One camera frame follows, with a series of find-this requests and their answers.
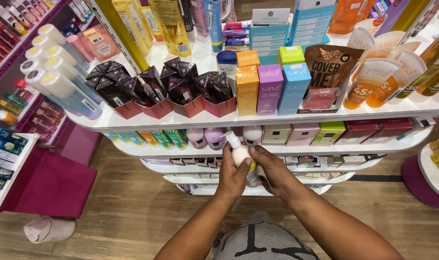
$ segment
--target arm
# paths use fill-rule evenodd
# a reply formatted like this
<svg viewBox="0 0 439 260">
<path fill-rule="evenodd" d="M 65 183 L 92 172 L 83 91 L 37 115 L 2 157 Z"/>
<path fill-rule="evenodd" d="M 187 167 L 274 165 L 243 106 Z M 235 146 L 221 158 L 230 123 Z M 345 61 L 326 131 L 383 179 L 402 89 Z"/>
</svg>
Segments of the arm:
<svg viewBox="0 0 439 260">
<path fill-rule="evenodd" d="M 250 156 L 260 164 L 278 196 L 295 214 L 309 234 L 334 260 L 403 260 L 375 230 L 335 208 L 302 184 L 281 159 L 261 146 L 251 147 Z"/>
<path fill-rule="evenodd" d="M 227 211 L 245 189 L 250 164 L 251 159 L 247 158 L 236 169 L 227 143 L 223 148 L 223 162 L 215 194 L 168 240 L 154 260 L 204 260 Z"/>
</svg>

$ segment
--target hand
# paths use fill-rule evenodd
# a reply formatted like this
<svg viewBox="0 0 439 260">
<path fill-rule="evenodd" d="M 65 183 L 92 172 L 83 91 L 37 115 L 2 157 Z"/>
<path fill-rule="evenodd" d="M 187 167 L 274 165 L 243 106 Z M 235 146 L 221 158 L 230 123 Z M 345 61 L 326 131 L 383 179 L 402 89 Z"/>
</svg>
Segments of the hand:
<svg viewBox="0 0 439 260">
<path fill-rule="evenodd" d="M 288 198 L 292 187 L 298 184 L 298 179 L 286 167 L 282 160 L 264 149 L 261 145 L 249 148 L 250 156 L 263 167 L 264 173 L 272 186 L 272 190 L 263 181 L 266 190 L 279 198 Z"/>
<path fill-rule="evenodd" d="M 245 190 L 245 180 L 250 165 L 251 158 L 246 158 L 237 169 L 232 158 L 230 144 L 226 143 L 223 148 L 223 161 L 219 169 L 219 185 L 215 195 L 227 199 L 231 203 L 239 198 Z"/>
</svg>

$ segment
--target magenta display stand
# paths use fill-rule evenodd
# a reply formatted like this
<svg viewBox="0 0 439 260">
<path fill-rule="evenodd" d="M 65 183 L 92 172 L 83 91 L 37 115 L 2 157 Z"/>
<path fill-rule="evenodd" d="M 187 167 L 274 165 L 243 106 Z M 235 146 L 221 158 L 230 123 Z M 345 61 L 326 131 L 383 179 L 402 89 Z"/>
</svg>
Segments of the magenta display stand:
<svg viewBox="0 0 439 260">
<path fill-rule="evenodd" d="M 418 155 L 407 158 L 401 166 L 401 175 L 410 192 L 428 206 L 439 208 L 439 194 L 426 182 L 420 170 Z"/>
<path fill-rule="evenodd" d="M 35 146 L 0 211 L 79 218 L 97 171 Z"/>
</svg>

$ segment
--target cosmetics store sign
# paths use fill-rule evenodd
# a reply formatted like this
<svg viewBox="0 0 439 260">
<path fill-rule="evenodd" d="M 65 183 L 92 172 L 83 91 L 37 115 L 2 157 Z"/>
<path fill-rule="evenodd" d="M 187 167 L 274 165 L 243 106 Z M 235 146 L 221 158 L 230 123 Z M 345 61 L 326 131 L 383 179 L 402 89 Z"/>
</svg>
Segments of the cosmetics store sign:
<svg viewBox="0 0 439 260">
<path fill-rule="evenodd" d="M 35 25 L 32 30 L 29 30 L 29 35 L 26 38 L 22 38 L 22 41 L 11 50 L 11 53 L 9 53 L 8 57 L 6 57 L 3 60 L 3 63 L 0 64 L 0 80 L 5 76 L 14 62 L 22 57 L 28 49 L 30 49 L 32 40 L 38 36 L 38 29 L 49 23 L 49 21 L 51 21 L 60 11 L 60 9 L 62 9 L 62 7 L 66 4 L 67 0 L 61 0 L 59 3 L 57 3 L 53 9 L 51 9 L 49 13 L 43 17 L 39 24 Z"/>
<path fill-rule="evenodd" d="M 277 63 L 279 48 L 285 46 L 288 25 L 250 27 L 250 50 L 256 50 L 260 65 Z"/>
</svg>

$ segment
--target spray bottle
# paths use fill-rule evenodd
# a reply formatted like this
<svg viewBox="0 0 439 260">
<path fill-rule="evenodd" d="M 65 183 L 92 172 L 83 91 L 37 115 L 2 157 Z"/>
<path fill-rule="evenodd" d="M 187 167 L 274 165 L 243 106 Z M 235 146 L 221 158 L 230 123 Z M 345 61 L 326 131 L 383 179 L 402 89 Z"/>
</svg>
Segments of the spray bottle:
<svg viewBox="0 0 439 260">
<path fill-rule="evenodd" d="M 226 137 L 230 146 L 232 147 L 232 158 L 236 164 L 236 168 L 245 160 L 245 158 L 251 158 L 248 153 L 248 147 L 241 144 L 239 138 L 234 134 L 234 131 L 229 131 L 223 134 L 221 137 Z M 256 170 L 256 162 L 252 159 L 249 172 L 247 173 L 247 179 L 245 185 L 248 187 L 257 187 L 261 185 L 261 181 L 258 179 L 258 173 Z"/>
</svg>

